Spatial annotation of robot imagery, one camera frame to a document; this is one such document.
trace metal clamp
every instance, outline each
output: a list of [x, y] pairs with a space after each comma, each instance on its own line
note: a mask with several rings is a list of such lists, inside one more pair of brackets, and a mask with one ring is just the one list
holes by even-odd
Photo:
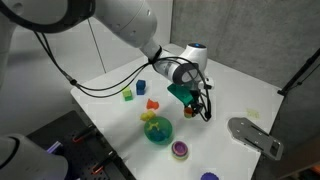
[[231, 118], [228, 127], [232, 136], [244, 145], [250, 145], [270, 159], [281, 159], [283, 144], [247, 118]]

